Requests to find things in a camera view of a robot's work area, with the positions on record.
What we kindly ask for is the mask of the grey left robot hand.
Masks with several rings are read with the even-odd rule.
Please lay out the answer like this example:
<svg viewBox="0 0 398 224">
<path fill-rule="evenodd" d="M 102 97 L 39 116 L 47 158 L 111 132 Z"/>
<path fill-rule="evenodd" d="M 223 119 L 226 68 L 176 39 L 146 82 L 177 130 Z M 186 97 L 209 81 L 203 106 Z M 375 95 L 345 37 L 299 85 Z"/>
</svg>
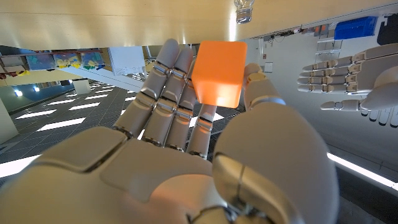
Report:
<svg viewBox="0 0 398 224">
<path fill-rule="evenodd" d="M 359 111 L 381 126 L 397 127 L 397 44 L 366 49 L 352 56 L 303 67 L 298 91 L 362 96 L 328 101 L 325 111 Z"/>
</svg>

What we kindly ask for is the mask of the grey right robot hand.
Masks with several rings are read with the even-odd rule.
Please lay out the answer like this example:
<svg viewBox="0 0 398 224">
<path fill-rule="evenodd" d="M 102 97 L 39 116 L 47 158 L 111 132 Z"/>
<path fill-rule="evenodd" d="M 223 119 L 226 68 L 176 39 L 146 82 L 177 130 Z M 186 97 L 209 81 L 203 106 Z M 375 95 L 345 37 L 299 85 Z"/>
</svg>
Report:
<svg viewBox="0 0 398 224">
<path fill-rule="evenodd" d="M 174 39 L 111 128 L 35 158 L 1 189 L 2 223 L 335 223 L 328 148 L 244 42 Z"/>
</svg>

